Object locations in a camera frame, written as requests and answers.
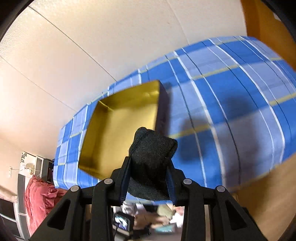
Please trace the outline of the black sock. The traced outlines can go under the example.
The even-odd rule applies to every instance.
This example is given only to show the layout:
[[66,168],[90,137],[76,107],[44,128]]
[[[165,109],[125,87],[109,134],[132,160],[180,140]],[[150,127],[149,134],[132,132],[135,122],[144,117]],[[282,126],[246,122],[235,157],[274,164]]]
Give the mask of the black sock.
[[177,140],[140,127],[129,149],[130,181],[128,193],[152,201],[169,199],[167,168],[178,147]]

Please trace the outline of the red satin cushion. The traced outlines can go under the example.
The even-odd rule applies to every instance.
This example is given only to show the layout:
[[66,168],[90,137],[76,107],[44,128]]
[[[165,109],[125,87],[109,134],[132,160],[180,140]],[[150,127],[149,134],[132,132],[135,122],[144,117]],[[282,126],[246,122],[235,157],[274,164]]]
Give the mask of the red satin cushion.
[[25,207],[29,217],[30,236],[37,230],[47,215],[66,194],[67,190],[56,188],[35,175],[30,178],[25,190]]

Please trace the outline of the gold lined brown box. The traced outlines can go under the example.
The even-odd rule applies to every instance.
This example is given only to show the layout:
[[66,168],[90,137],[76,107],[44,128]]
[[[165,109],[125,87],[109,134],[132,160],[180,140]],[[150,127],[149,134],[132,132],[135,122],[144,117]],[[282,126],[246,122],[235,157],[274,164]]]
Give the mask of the gold lined brown box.
[[100,100],[89,121],[78,167],[100,180],[120,168],[140,127],[166,132],[169,96],[160,81],[121,90]]

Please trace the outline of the white shelf unit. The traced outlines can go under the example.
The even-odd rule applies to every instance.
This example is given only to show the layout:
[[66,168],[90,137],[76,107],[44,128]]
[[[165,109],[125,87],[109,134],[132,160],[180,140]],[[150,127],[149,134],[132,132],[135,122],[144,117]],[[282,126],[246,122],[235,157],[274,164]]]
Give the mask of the white shelf unit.
[[17,193],[1,190],[1,218],[17,240],[28,240],[30,237],[29,216],[25,207],[25,191],[29,180],[36,176],[52,183],[53,166],[53,160],[22,152],[20,167],[9,169],[10,176],[13,171],[18,175]]

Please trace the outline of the blue plaid mattress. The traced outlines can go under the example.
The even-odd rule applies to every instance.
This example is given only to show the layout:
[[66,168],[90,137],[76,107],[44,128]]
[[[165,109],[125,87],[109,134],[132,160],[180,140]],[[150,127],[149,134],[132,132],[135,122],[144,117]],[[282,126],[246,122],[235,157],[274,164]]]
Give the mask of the blue plaid mattress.
[[110,85],[60,130],[53,182],[98,183],[78,168],[88,124],[105,97],[159,80],[170,97],[176,168],[205,187],[235,189],[295,153],[295,71],[259,40],[220,37],[177,49]]

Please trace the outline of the wooden door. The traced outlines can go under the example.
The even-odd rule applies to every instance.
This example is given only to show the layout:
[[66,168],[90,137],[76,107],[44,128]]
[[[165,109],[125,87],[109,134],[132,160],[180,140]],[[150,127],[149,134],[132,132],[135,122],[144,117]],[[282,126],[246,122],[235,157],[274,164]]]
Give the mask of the wooden door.
[[263,1],[241,1],[247,35],[278,53],[295,69],[295,41],[284,23]]

